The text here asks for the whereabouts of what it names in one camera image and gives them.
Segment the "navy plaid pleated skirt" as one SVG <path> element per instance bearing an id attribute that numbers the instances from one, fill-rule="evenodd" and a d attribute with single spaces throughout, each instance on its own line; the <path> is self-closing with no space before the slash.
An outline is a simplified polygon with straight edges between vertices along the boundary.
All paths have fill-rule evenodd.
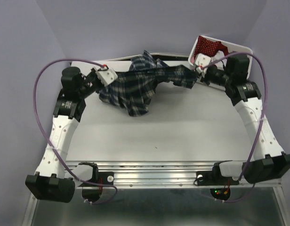
<path id="1" fill-rule="evenodd" d="M 117 72 L 118 79 L 99 91 L 99 99 L 127 111 L 131 117 L 149 112 L 149 104 L 161 83 L 192 89 L 198 80 L 194 70 L 184 65 L 169 66 L 148 52 L 133 57 L 127 72 Z"/>

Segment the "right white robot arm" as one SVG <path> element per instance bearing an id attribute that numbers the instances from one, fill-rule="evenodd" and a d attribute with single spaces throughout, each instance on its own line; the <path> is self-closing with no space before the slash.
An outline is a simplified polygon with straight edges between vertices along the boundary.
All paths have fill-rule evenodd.
<path id="1" fill-rule="evenodd" d="M 214 164 L 211 179 L 221 184 L 229 179 L 245 178 L 250 184 L 281 178 L 290 169 L 290 154 L 278 143 L 266 117 L 267 94 L 262 95 L 257 84 L 248 80 L 251 54 L 234 52 L 224 58 L 219 70 L 208 56 L 197 67 L 201 81 L 225 88 L 225 93 L 240 115 L 252 148 L 247 161 L 223 161 Z"/>

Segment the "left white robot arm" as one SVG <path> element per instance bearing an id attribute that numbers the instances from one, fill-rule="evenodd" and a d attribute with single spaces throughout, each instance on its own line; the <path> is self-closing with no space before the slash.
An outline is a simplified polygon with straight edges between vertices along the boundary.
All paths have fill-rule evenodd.
<path id="1" fill-rule="evenodd" d="M 102 184 L 97 164 L 81 162 L 70 169 L 65 160 L 86 107 L 85 99 L 105 84 L 96 69 L 84 76 L 76 66 L 62 71 L 61 83 L 51 133 L 43 133 L 47 140 L 45 152 L 34 174 L 27 175 L 25 185 L 38 200 L 69 203 L 77 187 Z"/>

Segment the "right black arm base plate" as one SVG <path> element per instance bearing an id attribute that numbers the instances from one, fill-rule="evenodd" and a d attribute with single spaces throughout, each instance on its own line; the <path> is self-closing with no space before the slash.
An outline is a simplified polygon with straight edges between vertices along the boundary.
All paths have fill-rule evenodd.
<path id="1" fill-rule="evenodd" d="M 193 181 L 195 186 L 213 186 L 210 189 L 212 197 L 222 202 L 228 201 L 231 195 L 231 186 L 237 186 L 239 181 L 232 177 L 222 176 L 220 163 L 215 163 L 211 170 L 197 171 Z"/>

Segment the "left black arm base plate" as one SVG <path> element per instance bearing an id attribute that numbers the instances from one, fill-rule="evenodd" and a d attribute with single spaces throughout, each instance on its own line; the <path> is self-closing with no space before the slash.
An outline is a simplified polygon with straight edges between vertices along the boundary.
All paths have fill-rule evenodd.
<path id="1" fill-rule="evenodd" d="M 99 171 L 96 163 L 80 162 L 74 169 L 80 180 L 75 180 L 76 187 L 81 187 L 82 198 L 90 205 L 112 201 L 118 189 L 114 186 L 114 172 Z"/>

